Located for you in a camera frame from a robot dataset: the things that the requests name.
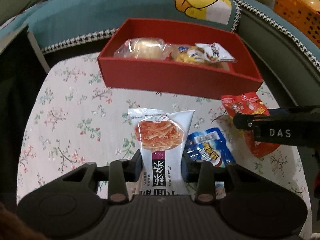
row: spicy strip snack bag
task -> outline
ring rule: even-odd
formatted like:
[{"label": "spicy strip snack bag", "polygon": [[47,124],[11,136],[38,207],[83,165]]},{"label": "spicy strip snack bag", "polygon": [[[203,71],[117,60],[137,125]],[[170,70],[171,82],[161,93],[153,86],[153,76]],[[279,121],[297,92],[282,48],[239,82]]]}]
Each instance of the spicy strip snack bag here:
[{"label": "spicy strip snack bag", "polygon": [[156,109],[128,109],[143,162],[139,194],[188,194],[180,165],[193,113],[193,110],[168,114]]},{"label": "spicy strip snack bag", "polygon": [[[233,118],[236,113],[270,115],[267,107],[255,92],[239,96],[221,96],[221,101],[231,118]],[[253,131],[244,130],[243,133],[245,142],[251,153],[258,158],[270,154],[280,146],[274,143],[256,142],[253,139]]]}]

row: floral tablecloth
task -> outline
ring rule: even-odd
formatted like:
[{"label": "floral tablecloth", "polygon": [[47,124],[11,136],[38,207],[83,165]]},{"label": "floral tablecloth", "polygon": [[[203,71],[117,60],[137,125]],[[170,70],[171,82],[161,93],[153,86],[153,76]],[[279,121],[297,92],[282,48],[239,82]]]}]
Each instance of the floral tablecloth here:
[{"label": "floral tablecloth", "polygon": [[[127,109],[155,108],[168,113],[195,110],[190,133],[219,127],[236,162],[295,192],[308,207],[300,233],[311,236],[311,206],[303,167],[296,147],[280,146],[264,158],[254,157],[233,127],[218,100],[161,92],[105,87],[97,63],[98,53],[57,63],[49,72],[26,126],[18,169],[17,201],[85,162],[108,165],[131,158],[137,150]],[[123,73],[124,79],[130,76]],[[278,104],[266,84],[257,92],[268,108]],[[135,184],[128,183],[129,194]],[[107,197],[108,184],[98,195]]]}]

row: metal bolt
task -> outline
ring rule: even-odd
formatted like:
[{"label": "metal bolt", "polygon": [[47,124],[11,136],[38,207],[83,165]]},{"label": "metal bolt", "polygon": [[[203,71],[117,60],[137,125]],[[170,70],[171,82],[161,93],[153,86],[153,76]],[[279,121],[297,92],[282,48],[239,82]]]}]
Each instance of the metal bolt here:
[{"label": "metal bolt", "polygon": [[115,193],[115,194],[111,195],[110,199],[113,202],[121,202],[121,201],[125,200],[125,195],[121,194],[121,193]]},{"label": "metal bolt", "polygon": [[198,196],[198,200],[200,200],[201,202],[210,202],[213,200],[213,196],[210,194],[200,194]]}]

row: orange snack bag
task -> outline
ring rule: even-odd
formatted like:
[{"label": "orange snack bag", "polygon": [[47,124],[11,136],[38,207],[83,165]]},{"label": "orange snack bag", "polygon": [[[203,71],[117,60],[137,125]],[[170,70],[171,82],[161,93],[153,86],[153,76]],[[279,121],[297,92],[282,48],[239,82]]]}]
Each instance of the orange snack bag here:
[{"label": "orange snack bag", "polygon": [[[239,96],[221,96],[221,101],[231,118],[233,118],[236,113],[270,115],[267,107],[255,92]],[[258,158],[268,155],[280,146],[274,143],[256,142],[253,137],[253,131],[244,130],[243,133],[245,142],[251,153]]]}]

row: white snack bag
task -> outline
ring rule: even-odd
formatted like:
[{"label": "white snack bag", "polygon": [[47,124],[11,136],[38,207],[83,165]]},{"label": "white snack bag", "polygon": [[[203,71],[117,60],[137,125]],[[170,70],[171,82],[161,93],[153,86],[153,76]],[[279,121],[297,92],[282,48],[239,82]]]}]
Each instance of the white snack bag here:
[{"label": "white snack bag", "polygon": [[188,194],[180,165],[193,113],[194,110],[168,114],[156,109],[128,109],[143,162],[137,194]]},{"label": "white snack bag", "polygon": [[219,61],[235,62],[236,59],[223,48],[219,43],[204,44],[196,43],[196,46],[204,50],[204,59],[208,62],[214,63]]}]

